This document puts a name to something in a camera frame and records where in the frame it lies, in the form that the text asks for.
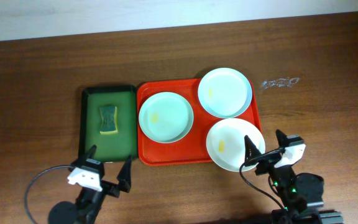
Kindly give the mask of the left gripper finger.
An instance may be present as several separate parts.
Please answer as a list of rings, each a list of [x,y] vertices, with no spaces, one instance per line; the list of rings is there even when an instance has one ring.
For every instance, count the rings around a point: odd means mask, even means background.
[[[129,156],[124,165],[122,166],[117,180],[119,181],[118,186],[119,190],[123,192],[130,192],[132,182],[131,182],[131,167],[132,167],[132,156]]]
[[[87,152],[85,152],[83,155],[80,155],[78,158],[80,164],[84,164],[87,159],[93,159],[93,157],[96,153],[96,149],[97,149],[97,146],[93,145],[90,147],[90,149]]]

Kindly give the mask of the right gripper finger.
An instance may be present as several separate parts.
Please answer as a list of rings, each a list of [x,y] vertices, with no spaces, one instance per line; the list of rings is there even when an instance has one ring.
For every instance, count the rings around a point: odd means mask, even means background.
[[[246,148],[244,162],[246,164],[258,163],[258,158],[261,155],[261,152],[256,147],[256,145],[252,142],[252,140],[248,135],[244,137],[244,143]]]
[[[277,137],[277,141],[278,141],[278,145],[279,147],[287,147],[289,145],[289,139],[288,136],[283,133],[281,130],[277,129],[275,131],[276,137]]]

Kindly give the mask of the white plate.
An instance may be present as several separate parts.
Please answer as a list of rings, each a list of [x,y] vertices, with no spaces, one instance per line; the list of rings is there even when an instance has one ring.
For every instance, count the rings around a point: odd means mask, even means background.
[[[245,136],[250,138],[261,154],[265,153],[264,137],[252,123],[239,118],[218,121],[206,137],[210,158],[225,170],[239,172],[245,159]]]

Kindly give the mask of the yellow green scrub sponge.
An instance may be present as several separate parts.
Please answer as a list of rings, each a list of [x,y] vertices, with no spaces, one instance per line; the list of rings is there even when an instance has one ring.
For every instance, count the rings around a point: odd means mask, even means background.
[[[101,115],[100,134],[117,133],[117,107],[114,105],[102,106],[99,112]]]

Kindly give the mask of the pale green plate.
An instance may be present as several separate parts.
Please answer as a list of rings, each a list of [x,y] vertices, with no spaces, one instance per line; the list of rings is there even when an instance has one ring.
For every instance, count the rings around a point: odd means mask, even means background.
[[[168,144],[183,139],[193,122],[193,108],[178,93],[156,93],[144,101],[139,111],[141,131],[158,143]]]

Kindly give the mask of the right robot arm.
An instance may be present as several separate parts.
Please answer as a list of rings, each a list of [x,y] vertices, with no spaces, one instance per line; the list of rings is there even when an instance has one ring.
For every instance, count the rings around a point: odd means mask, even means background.
[[[245,158],[239,173],[246,184],[272,199],[279,209],[270,215],[245,220],[244,223],[292,223],[292,224],[331,224],[343,223],[341,212],[320,210],[324,206],[324,179],[316,174],[296,174],[292,168],[306,149],[299,135],[287,136],[281,130],[275,132],[278,147],[270,152],[261,153],[250,137],[244,137]],[[256,175],[268,174],[268,184],[275,199],[267,192],[251,184],[242,173],[245,166],[256,166]]]

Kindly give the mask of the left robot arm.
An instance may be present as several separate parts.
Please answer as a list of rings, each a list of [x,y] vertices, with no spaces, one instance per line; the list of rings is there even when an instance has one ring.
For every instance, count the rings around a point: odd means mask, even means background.
[[[130,192],[132,156],[125,160],[117,176],[118,183],[115,184],[103,180],[104,164],[94,159],[96,149],[93,145],[70,164],[68,183],[79,185],[80,193],[74,203],[57,203],[49,212],[49,223],[94,223],[105,197],[118,198],[121,192]]]

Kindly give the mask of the dark green tray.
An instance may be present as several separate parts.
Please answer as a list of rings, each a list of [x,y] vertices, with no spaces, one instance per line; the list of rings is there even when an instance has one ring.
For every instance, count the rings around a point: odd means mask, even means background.
[[[105,106],[117,108],[115,133],[100,133]],[[96,146],[94,158],[102,162],[119,162],[137,157],[136,88],[133,85],[96,86],[81,93],[80,138],[78,154]]]

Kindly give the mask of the red plastic tray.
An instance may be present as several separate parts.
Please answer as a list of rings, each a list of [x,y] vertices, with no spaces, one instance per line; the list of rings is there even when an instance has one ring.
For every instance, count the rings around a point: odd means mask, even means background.
[[[206,137],[211,127],[220,119],[206,112],[198,99],[199,78],[145,82],[137,89],[137,109],[150,96],[160,92],[177,93],[190,103],[194,122],[190,132],[173,143],[158,143],[149,139],[137,128],[138,156],[148,166],[166,166],[211,162]]]

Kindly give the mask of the light blue plate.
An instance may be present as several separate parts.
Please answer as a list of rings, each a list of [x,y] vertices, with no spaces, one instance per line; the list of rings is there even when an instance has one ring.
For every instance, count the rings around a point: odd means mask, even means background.
[[[216,68],[208,72],[198,85],[198,99],[203,109],[217,118],[235,118],[251,104],[250,81],[232,68]]]

